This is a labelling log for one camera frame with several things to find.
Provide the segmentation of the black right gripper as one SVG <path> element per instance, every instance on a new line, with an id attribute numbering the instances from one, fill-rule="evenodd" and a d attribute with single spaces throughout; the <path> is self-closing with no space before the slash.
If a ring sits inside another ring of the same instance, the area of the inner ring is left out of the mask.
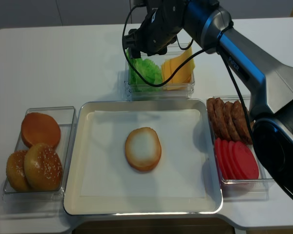
<path id="1" fill-rule="evenodd" d="M 157 9 L 147 14 L 140 28 L 123 37 L 123 46 L 131 59 L 140 59 L 141 52 L 148 56 L 165 55 L 167 46 L 183 27 L 187 0 L 162 0 Z"/>

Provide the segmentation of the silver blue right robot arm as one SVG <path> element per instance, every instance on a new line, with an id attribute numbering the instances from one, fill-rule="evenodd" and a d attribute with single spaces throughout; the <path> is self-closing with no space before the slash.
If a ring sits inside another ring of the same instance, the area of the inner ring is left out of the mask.
<path id="1" fill-rule="evenodd" d="M 231 77 L 251 93 L 244 108 L 257 158 L 293 200 L 293 67 L 287 66 L 233 28 L 216 0 L 164 0 L 149 10 L 138 29 L 122 34 L 125 58 L 163 55 L 185 30 L 201 52 L 218 53 Z"/>

